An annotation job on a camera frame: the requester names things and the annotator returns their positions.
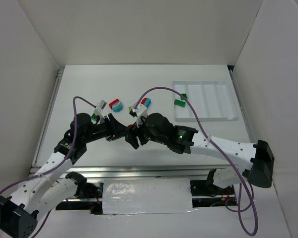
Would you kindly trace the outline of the long green lego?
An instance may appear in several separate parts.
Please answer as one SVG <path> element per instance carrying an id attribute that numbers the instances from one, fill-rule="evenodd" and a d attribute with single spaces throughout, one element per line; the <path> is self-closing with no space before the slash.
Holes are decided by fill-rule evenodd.
<path id="1" fill-rule="evenodd" d="M 184 108 L 184 107 L 186 107 L 186 102 L 182 101 L 182 100 L 175 99 L 174 100 L 174 105 Z"/>

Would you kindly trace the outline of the small green square lego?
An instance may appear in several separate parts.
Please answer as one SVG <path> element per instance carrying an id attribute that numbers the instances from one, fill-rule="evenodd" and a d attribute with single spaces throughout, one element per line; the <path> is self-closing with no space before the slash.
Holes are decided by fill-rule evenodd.
<path id="1" fill-rule="evenodd" d="M 185 93 L 181 94 L 180 100 L 185 101 L 187 99 L 188 99 L 187 94 L 185 94 Z"/>

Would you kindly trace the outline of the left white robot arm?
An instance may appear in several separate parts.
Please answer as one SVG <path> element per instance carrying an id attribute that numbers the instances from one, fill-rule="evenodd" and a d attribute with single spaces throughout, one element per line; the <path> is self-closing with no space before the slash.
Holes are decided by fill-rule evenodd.
<path id="1" fill-rule="evenodd" d="M 62 200 L 83 195 L 87 185 L 84 176 L 71 172 L 61 182 L 57 180 L 87 151 L 87 143 L 102 138 L 116 140 L 125 136 L 126 130 L 112 114 L 98 124 L 92 122 L 89 114 L 76 115 L 38 172 L 22 179 L 23 187 L 10 196 L 0 194 L 0 230 L 13 238 L 28 238 L 38 222 Z"/>

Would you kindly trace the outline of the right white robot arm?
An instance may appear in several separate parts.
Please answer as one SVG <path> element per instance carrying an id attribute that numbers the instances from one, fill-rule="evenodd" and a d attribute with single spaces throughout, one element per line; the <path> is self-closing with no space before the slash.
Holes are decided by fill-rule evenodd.
<path id="1" fill-rule="evenodd" d="M 127 127 L 125 141 L 134 149 L 152 141 L 167 146 L 177 154 L 205 155 L 226 160 L 230 167 L 209 171 L 205 185 L 210 191 L 247 182 L 270 188 L 275 157 L 266 141 L 241 143 L 214 136 L 204 136 L 195 128 L 173 125 L 159 113 L 142 117 L 141 123 Z"/>

